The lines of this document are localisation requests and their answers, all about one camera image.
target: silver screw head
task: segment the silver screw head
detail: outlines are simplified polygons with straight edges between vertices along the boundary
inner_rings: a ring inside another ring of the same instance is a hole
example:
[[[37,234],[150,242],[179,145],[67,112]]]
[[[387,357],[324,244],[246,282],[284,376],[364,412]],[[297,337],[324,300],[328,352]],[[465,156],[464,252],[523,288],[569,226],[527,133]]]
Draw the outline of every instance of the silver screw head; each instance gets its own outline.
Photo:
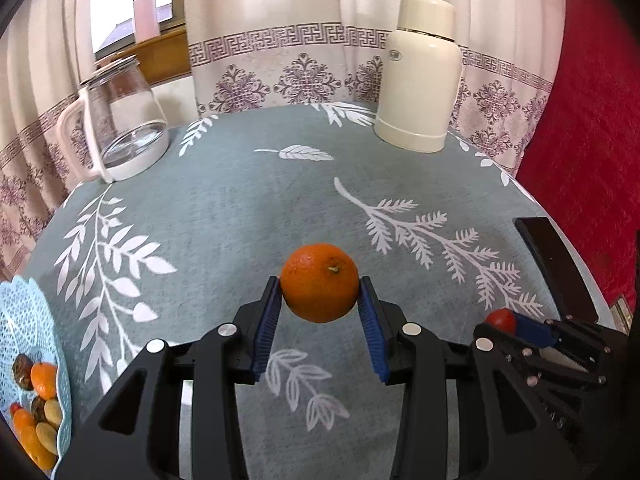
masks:
[[[152,339],[146,344],[146,351],[151,354],[157,354],[164,348],[164,341],[162,339]]]
[[[417,323],[405,323],[402,326],[402,332],[407,335],[418,335],[420,332],[422,332],[422,329]]]
[[[479,337],[476,339],[476,348],[483,352],[490,352],[494,349],[494,342],[485,337]]]
[[[228,337],[230,335],[235,334],[238,331],[238,327],[233,323],[225,323],[224,325],[220,325],[218,327],[218,333],[221,336]]]

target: gray-green tablecloth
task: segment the gray-green tablecloth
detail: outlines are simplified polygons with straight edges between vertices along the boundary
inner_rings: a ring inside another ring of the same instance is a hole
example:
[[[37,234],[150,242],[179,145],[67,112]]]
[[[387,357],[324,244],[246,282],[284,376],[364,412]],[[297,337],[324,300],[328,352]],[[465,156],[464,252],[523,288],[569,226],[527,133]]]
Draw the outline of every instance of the gray-green tablecloth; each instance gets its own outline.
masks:
[[[58,324],[76,427],[148,340],[232,320],[304,244],[343,248],[382,300],[440,338],[469,343],[505,304],[557,317],[513,225],[545,215],[535,200],[453,134],[439,153],[409,152],[378,139],[373,116],[348,103],[211,116],[172,130],[142,174],[73,192],[25,274]],[[283,308],[267,373],[237,396],[252,479],[389,478],[402,386],[373,373],[355,310],[317,325]],[[188,446],[187,431],[184,462]],[[453,474],[455,431],[450,453]]]

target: white curtain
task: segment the white curtain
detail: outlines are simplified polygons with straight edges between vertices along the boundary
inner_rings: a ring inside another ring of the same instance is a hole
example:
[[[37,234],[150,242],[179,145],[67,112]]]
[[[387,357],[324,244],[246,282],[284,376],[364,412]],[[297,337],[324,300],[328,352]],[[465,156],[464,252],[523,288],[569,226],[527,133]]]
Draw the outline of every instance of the white curtain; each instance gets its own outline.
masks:
[[[20,271],[76,184],[54,126],[93,62],[89,0],[24,0],[0,38],[0,278]],[[80,126],[76,137],[82,151]]]
[[[564,0],[446,0],[465,67],[451,124],[517,170],[551,90]],[[198,111],[377,101],[400,0],[184,0]]]

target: light blue plastic basket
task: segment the light blue plastic basket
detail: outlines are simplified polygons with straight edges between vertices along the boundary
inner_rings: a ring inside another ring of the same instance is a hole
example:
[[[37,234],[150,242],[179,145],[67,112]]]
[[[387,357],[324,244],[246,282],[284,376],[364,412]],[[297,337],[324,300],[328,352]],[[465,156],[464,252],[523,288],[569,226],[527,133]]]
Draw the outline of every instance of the light blue plastic basket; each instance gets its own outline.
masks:
[[[14,381],[12,365],[20,353],[28,355],[34,363],[58,366],[56,389],[62,424],[57,445],[58,455],[62,458],[71,441],[71,392],[65,357],[47,298],[33,278],[26,282],[15,276],[12,282],[0,283],[0,412],[11,428],[9,409],[12,402],[20,402],[24,408],[31,409],[35,397],[34,392],[25,392]],[[52,471],[52,478],[57,467]]]

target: glass pitcher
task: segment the glass pitcher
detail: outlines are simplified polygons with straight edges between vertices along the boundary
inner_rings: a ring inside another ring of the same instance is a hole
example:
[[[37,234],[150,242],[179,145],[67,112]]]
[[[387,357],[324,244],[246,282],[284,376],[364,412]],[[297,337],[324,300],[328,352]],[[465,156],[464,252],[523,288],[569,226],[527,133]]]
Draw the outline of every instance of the glass pitcher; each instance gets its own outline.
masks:
[[[91,168],[81,164],[71,143],[82,108]],[[166,117],[135,56],[109,63],[84,81],[78,100],[60,115],[57,129],[60,148],[81,180],[124,180],[149,168],[169,145]]]

